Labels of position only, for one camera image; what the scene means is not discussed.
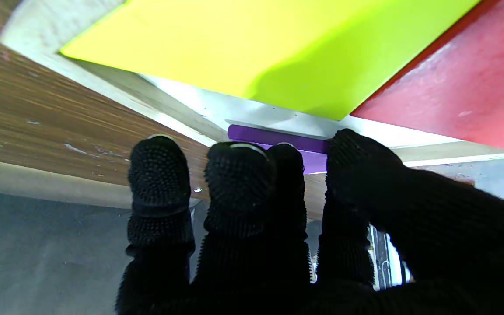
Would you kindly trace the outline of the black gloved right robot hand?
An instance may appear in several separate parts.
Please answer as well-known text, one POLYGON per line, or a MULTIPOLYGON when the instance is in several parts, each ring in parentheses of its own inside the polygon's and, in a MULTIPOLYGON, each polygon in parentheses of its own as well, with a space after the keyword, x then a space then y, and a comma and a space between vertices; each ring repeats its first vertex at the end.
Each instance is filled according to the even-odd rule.
POLYGON ((298 150, 218 142, 207 157, 207 234, 191 280, 184 153, 163 135, 134 146, 117 314, 504 315, 503 199, 338 131, 311 283, 298 150))

